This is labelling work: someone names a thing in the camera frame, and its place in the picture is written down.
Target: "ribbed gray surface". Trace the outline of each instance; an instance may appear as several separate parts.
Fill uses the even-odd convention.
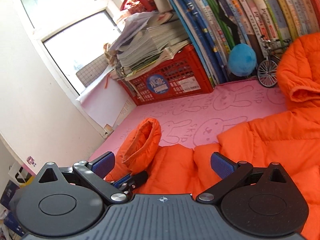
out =
[[[163,197],[167,198],[164,202],[161,201]],[[25,239],[37,239],[37,237],[28,235]],[[259,238],[236,231],[222,219],[214,206],[196,203],[190,195],[136,195],[129,203],[111,206],[97,226],[69,239],[245,240]],[[281,239],[301,240],[303,238],[294,235]]]

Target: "window frame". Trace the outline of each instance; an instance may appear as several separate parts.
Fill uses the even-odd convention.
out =
[[[103,138],[107,138],[112,130],[106,130],[99,126],[88,114],[82,109],[80,102],[76,99],[79,97],[78,92],[74,89],[69,80],[65,77],[64,73],[60,70],[59,66],[56,64],[54,59],[51,57],[49,51],[44,45],[44,41],[50,37],[56,35],[62,30],[72,26],[73,24],[80,22],[83,19],[86,19],[94,14],[99,12],[106,11],[107,14],[111,17],[115,17],[120,13],[119,8],[115,5],[112,0],[95,0],[91,5],[86,8],[83,8],[81,12],[78,12],[70,19],[62,19],[61,22],[52,26],[46,26],[41,29],[35,29],[29,19],[27,12],[21,2],[21,0],[13,0],[14,7],[17,11],[17,14],[20,18],[20,21],[25,28],[25,31],[30,38],[33,46],[41,57],[42,61],[55,78],[57,83],[66,93],[73,105],[78,109],[78,111],[86,118],[86,120],[95,128],[97,132]]]

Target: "miniature bicycle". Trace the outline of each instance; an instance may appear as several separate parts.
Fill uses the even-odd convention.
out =
[[[279,39],[265,40],[264,35],[262,35],[260,38],[261,38],[261,42],[265,44],[264,48],[268,52],[268,55],[266,59],[259,64],[257,69],[257,77],[258,77],[259,83],[262,86],[266,88],[272,88],[278,83],[276,70],[278,67],[278,63],[281,60],[273,52],[280,49],[285,50],[289,46],[291,39],[283,40],[285,43],[287,43],[287,45],[282,46],[280,48],[272,49],[272,45],[274,45],[275,42],[280,41]]]

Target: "black robotic device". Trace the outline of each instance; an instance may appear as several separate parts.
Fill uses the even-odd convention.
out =
[[[211,165],[223,180],[195,201],[190,194],[133,195],[147,173],[108,183],[103,177],[114,165],[111,152],[72,168],[46,163],[10,202],[24,239],[304,239],[308,205],[279,163],[254,168],[214,153]]]

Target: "bicycle wheel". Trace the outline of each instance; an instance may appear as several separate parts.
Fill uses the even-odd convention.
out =
[[[262,86],[272,88],[277,84],[277,67],[277,63],[270,59],[266,59],[259,64],[257,77]]]

